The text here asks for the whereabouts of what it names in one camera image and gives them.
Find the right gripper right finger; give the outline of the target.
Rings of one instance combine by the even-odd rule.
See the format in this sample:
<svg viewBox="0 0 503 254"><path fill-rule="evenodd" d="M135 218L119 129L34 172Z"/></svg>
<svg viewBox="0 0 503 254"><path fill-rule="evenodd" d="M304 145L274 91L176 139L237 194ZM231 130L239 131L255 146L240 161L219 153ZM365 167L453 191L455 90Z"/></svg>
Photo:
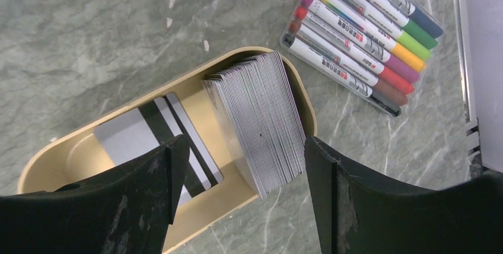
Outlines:
<svg viewBox="0 0 503 254"><path fill-rule="evenodd" d="M501 253L502 174L431 190L345 157L317 137L305 164L323 253Z"/></svg>

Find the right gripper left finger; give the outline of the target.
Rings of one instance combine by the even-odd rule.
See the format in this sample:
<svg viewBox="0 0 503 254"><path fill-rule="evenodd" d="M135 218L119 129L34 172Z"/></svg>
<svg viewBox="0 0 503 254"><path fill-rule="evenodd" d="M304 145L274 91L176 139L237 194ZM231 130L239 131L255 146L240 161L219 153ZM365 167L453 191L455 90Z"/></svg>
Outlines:
<svg viewBox="0 0 503 254"><path fill-rule="evenodd" d="M1 198L2 253L161 253L189 165L178 135L65 185Z"/></svg>

